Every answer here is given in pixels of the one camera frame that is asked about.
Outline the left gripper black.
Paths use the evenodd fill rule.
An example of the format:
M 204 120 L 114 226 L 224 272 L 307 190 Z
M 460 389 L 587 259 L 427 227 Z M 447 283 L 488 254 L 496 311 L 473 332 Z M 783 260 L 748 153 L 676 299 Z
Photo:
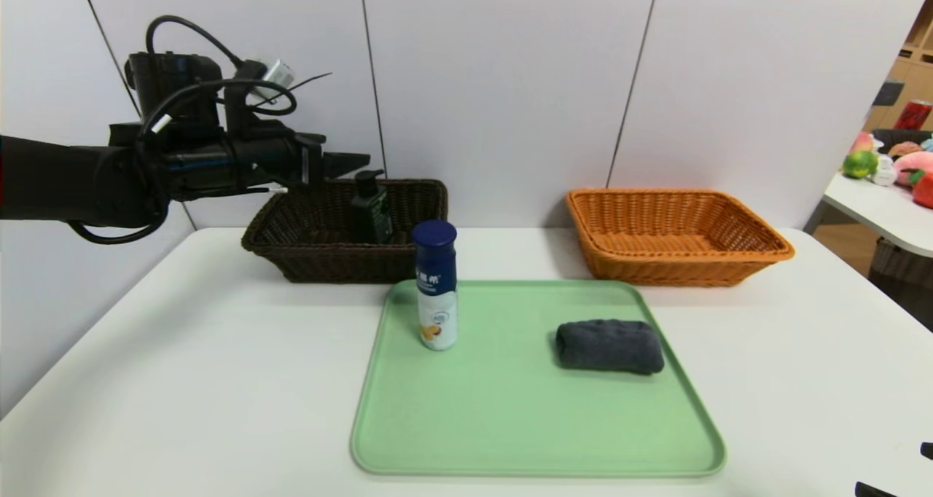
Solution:
M 370 164 L 370 154 L 324 152 L 320 143 L 295 132 L 225 135 L 225 172 L 235 188 L 263 184 L 308 186 L 339 179 Z

